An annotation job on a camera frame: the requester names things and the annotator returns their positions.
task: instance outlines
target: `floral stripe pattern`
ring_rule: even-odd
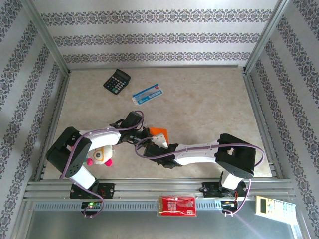
[[[258,102],[259,102],[259,105],[260,105],[261,113],[263,114],[263,117],[264,117],[264,121],[265,121],[267,130],[268,130],[268,135],[269,135],[269,137],[270,137],[270,141],[271,141],[271,144],[272,144],[272,146],[273,146],[273,149],[274,149],[274,152],[275,152],[275,155],[276,155],[276,159],[277,159],[277,162],[278,162],[278,165],[279,165],[281,174],[282,174],[283,178],[286,178],[286,177],[285,177],[285,173],[284,173],[284,171],[283,171],[283,168],[282,168],[282,166],[281,166],[281,163],[280,163],[280,161],[279,161],[278,153],[277,153],[277,150],[276,150],[276,147],[275,147],[275,143],[274,143],[273,137],[272,137],[271,132],[270,132],[270,129],[269,129],[269,125],[268,125],[268,122],[267,122],[267,119],[266,119],[266,115],[265,115],[265,113],[264,113],[264,110],[263,110],[263,108],[262,108],[262,105],[260,104],[260,103],[261,103],[261,100],[260,100],[260,98],[259,98],[259,96],[258,96],[258,93],[257,93],[257,90],[256,90],[256,86],[255,86],[255,82],[253,81],[253,76],[251,75],[251,73],[249,73],[249,76],[250,76],[251,82],[253,83],[253,86],[254,86],[254,89],[255,89],[255,92],[256,92],[256,96],[257,96],[257,99],[258,99]]]
[[[311,128],[308,117],[305,115],[304,108],[301,105],[297,94],[295,93],[294,86],[291,83],[288,74],[286,73],[284,65],[282,64],[272,41],[267,42],[265,51],[270,62],[272,63],[278,81],[283,89],[283,93],[288,100],[292,114],[295,117],[297,126],[300,129],[302,138],[307,146],[307,151],[311,155],[310,158],[313,160],[313,164],[318,169],[317,173],[319,174],[319,142],[317,141],[317,137],[314,136],[315,132]]]
[[[268,104],[276,122],[280,138],[287,154],[287,158],[293,170],[293,174],[296,178],[296,181],[298,182],[297,185],[301,192],[302,200],[306,206],[306,210],[308,211],[308,217],[312,221],[312,226],[315,228],[315,235],[319,237],[318,205],[315,204],[315,198],[314,196],[312,196],[312,191],[309,189],[310,184],[307,180],[304,169],[301,167],[301,162],[299,160],[299,156],[296,153],[296,149],[290,137],[290,133],[287,129],[284,116],[281,109],[279,108],[275,93],[271,87],[268,75],[266,74],[265,68],[260,59],[257,60],[255,68],[258,72],[259,80],[261,81]]]
[[[18,16],[22,9],[22,4],[19,0],[7,0],[0,10],[0,42],[5,37],[11,27],[11,24]]]
[[[147,52],[64,55],[66,63],[137,61],[237,61],[248,60],[250,52]]]
[[[9,194],[7,195],[7,200],[4,203],[4,210],[1,212],[2,216],[0,218],[1,228],[0,228],[0,238],[6,238],[6,228],[10,224],[12,220],[13,210],[17,204],[17,199],[23,185],[23,181],[25,179],[25,173],[29,166],[30,158],[32,156],[32,152],[34,149],[34,145],[36,143],[36,139],[41,129],[41,125],[45,116],[45,112],[47,110],[47,106],[49,104],[49,100],[57,79],[57,75],[59,72],[59,67],[57,63],[54,63],[52,71],[50,72],[50,76],[47,80],[45,89],[43,91],[40,103],[38,105],[38,109],[36,115],[34,116],[33,124],[31,126],[31,130],[27,137],[25,147],[23,148],[21,159],[19,160],[19,166],[17,167],[16,172],[14,173],[14,180],[12,181],[12,185],[10,186]]]
[[[49,123],[49,126],[47,128],[46,135],[45,135],[45,138],[44,138],[44,141],[43,141],[43,145],[42,145],[41,153],[40,153],[40,156],[39,156],[39,160],[38,160],[36,168],[34,170],[34,174],[33,174],[32,178],[30,179],[31,181],[35,180],[36,174],[37,174],[39,166],[40,166],[40,160],[43,157],[43,155],[46,153],[46,152],[44,152],[44,149],[45,149],[45,146],[46,146],[48,138],[49,138],[49,133],[50,133],[51,125],[52,125],[52,122],[53,122],[55,109],[56,109],[56,107],[58,105],[58,102],[59,102],[59,98],[60,98],[60,94],[62,92],[62,87],[63,87],[64,81],[65,81],[65,78],[63,78],[63,80],[61,81],[60,88],[59,88],[59,90],[58,90],[58,92],[56,94],[54,108],[53,108],[52,115],[51,115],[51,118],[50,118],[50,121],[49,121],[50,123]]]
[[[266,22],[270,9],[195,9],[65,12],[41,14],[47,26],[161,23],[161,22]]]
[[[18,72],[21,69],[22,63],[24,62],[26,55],[28,54],[31,45],[37,36],[38,31],[36,30],[32,21],[28,24],[26,30],[23,33],[19,44],[16,46],[14,53],[11,55],[9,62],[7,63],[3,73],[1,74],[0,81],[0,111],[5,103],[5,99],[10,92],[12,84],[15,82]]]
[[[56,36],[57,46],[173,43],[256,43],[258,33],[159,33]]]
[[[319,7],[314,0],[294,0],[298,11],[304,17],[310,30],[314,32],[316,39],[319,41]]]
[[[309,60],[306,51],[299,42],[296,34],[289,25],[287,19],[282,17],[277,25],[277,30],[284,40],[295,65],[298,67],[301,76],[304,78],[306,86],[311,92],[311,96],[319,109],[319,75],[313,63]]]
[[[40,76],[42,74],[44,65],[49,57],[49,54],[50,51],[44,44],[38,55],[38,59],[33,67],[29,79],[27,80],[21,98],[18,102],[18,105],[16,106],[16,110],[13,113],[12,121],[9,123],[6,134],[3,137],[3,142],[1,143],[0,148],[0,179],[2,178],[2,174],[5,170],[7,160],[10,158],[15,140],[20,132],[20,127],[22,126],[22,122],[24,121],[24,117],[29,108],[32,96],[34,94],[37,83],[40,80]]]

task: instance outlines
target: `calculator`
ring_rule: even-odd
[[[261,196],[256,196],[256,215],[283,223],[297,223],[295,204]]]
[[[117,69],[113,76],[111,76],[103,86],[114,95],[118,95],[121,90],[128,85],[130,79],[131,77],[128,74]]]

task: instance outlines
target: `pink pom-pom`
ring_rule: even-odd
[[[88,159],[86,160],[86,164],[87,164],[88,166],[91,166],[91,165],[93,164],[93,160],[92,160],[91,158],[88,158]]]
[[[108,167],[111,167],[112,164],[113,164],[112,159],[109,159],[108,161],[105,162],[105,165],[108,166]]]

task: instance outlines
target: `toy eye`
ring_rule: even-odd
[[[102,151],[96,151],[94,152],[94,158],[97,160],[102,160],[103,159],[103,153]]]

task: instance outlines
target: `orange object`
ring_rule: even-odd
[[[164,134],[164,137],[166,139],[167,144],[169,144],[168,142],[168,132],[166,128],[150,128],[150,133],[153,136],[156,136],[160,133]]]

